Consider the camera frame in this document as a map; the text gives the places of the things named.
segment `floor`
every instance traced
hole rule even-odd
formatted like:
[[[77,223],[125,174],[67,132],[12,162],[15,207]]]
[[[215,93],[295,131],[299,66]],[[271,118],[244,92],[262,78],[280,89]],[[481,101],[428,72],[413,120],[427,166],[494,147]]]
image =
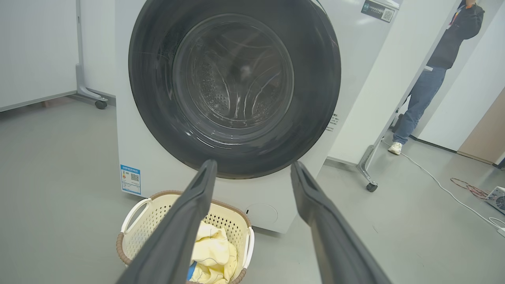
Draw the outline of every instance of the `floor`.
[[[139,198],[122,193],[114,107],[70,98],[0,113],[0,282],[115,283],[121,223]],[[327,162],[317,181],[393,283],[503,283],[505,238],[457,204],[420,168],[381,144],[374,193],[351,166]],[[453,185],[491,190],[505,172],[415,141],[404,152],[485,217],[505,216]],[[309,228],[256,229],[242,283],[319,283]]]

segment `standing person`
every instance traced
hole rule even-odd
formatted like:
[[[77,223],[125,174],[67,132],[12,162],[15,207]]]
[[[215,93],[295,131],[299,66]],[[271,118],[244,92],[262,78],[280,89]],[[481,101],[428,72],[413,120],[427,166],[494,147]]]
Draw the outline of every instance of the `standing person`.
[[[432,71],[424,70],[411,90],[409,108],[403,115],[399,128],[393,135],[393,145],[389,148],[393,154],[400,155],[401,148],[430,105],[431,100],[442,86],[447,69],[451,68],[460,45],[465,39],[479,33],[484,18],[484,10],[475,4],[476,0],[463,0],[454,14],[449,26],[440,39],[427,66]]]

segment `caster wheel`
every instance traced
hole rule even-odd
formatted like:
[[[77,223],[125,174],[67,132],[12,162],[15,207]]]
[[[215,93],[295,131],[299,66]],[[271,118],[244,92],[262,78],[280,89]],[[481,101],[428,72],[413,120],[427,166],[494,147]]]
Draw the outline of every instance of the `caster wheel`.
[[[393,133],[396,133],[396,131],[398,130],[398,128],[400,127],[400,123],[401,123],[401,118],[403,117],[403,114],[400,114],[398,115],[398,120],[396,121],[395,125],[393,126]]]
[[[95,106],[97,109],[104,109],[107,107],[107,102],[103,102],[103,101],[96,101],[95,102]]]
[[[378,185],[374,185],[374,184],[369,183],[367,185],[367,190],[372,193],[372,192],[374,192],[377,189],[377,187],[378,187]]]

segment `qr code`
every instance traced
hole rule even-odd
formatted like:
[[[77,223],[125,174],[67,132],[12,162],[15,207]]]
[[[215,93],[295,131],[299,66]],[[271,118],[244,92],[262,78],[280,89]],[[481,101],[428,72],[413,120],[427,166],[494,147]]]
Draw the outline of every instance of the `qr code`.
[[[381,19],[386,22],[391,22],[393,19],[394,11],[390,9],[384,9],[384,14],[382,14]]]

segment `white cable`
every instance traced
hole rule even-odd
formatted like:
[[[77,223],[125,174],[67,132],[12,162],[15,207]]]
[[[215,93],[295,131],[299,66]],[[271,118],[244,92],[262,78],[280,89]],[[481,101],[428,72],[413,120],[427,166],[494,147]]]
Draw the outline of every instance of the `white cable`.
[[[498,220],[498,219],[496,219],[496,218],[492,218],[492,217],[491,217],[491,218],[489,218],[489,220],[488,220],[488,219],[486,219],[484,216],[482,216],[482,215],[480,215],[479,213],[477,213],[477,211],[473,210],[472,208],[468,207],[468,206],[467,206],[466,204],[464,204],[463,202],[459,201],[459,200],[458,200],[458,199],[457,199],[457,198],[456,198],[456,197],[455,197],[455,196],[454,196],[454,195],[453,195],[450,191],[446,190],[446,189],[445,189],[445,188],[444,188],[444,187],[440,184],[440,182],[438,181],[438,179],[436,179],[436,178],[435,178],[435,177],[434,177],[434,176],[433,176],[433,175],[432,175],[429,171],[427,171],[425,168],[421,167],[418,163],[414,162],[414,160],[412,160],[409,156],[405,155],[404,153],[401,153],[401,154],[402,154],[402,155],[404,155],[405,157],[407,157],[407,159],[409,159],[411,162],[413,162],[414,164],[416,164],[418,167],[420,167],[420,168],[421,168],[423,171],[425,171],[427,174],[429,174],[429,175],[430,175],[430,176],[431,176],[431,177],[432,177],[432,178],[433,178],[433,179],[434,179],[434,180],[438,183],[438,186],[439,186],[441,189],[445,190],[445,192],[447,192],[448,194],[450,194],[450,196],[452,196],[452,198],[454,198],[454,200],[456,200],[459,204],[461,204],[461,205],[465,206],[466,208],[470,209],[472,212],[474,212],[475,214],[477,214],[479,217],[481,217],[484,221],[488,222],[489,224],[491,224],[491,225],[495,226],[495,227],[496,227],[496,228],[498,228],[498,229],[501,229],[501,227],[500,227],[500,226],[496,225],[496,223],[494,223],[494,222],[492,221],[492,219],[493,219],[493,220],[494,220],[494,219],[495,219],[495,220]]]

